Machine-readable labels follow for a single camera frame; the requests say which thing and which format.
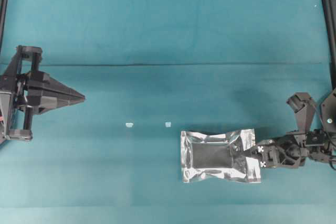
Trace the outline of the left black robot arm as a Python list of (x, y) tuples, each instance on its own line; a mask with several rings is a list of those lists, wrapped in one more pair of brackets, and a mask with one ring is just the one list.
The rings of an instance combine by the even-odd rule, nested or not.
[(17, 46), (1, 75), (1, 143), (31, 141), (34, 115), (78, 104), (85, 96), (39, 70), (39, 47)]

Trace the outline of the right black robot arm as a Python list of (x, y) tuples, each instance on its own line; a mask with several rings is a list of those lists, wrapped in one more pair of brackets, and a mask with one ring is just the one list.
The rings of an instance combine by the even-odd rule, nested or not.
[(244, 151), (261, 168), (296, 169), (307, 159), (335, 170), (335, 90), (317, 103), (310, 94), (297, 92), (287, 100), (297, 128), (278, 137), (259, 141)]

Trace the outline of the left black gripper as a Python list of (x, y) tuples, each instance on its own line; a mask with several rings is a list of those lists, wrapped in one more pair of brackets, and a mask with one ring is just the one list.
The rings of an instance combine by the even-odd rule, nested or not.
[[(5, 70), (5, 140), (30, 141), (33, 115), (85, 101), (83, 94), (38, 71), (42, 52), (19, 45)], [(24, 112), (22, 129), (14, 128), (19, 110)]]

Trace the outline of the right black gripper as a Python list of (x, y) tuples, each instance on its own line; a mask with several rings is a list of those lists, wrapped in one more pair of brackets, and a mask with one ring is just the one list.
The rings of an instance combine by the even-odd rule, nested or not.
[(302, 135), (286, 134), (253, 146), (241, 144), (240, 155), (256, 159), (261, 168), (295, 169), (303, 166), (309, 155), (305, 140)]

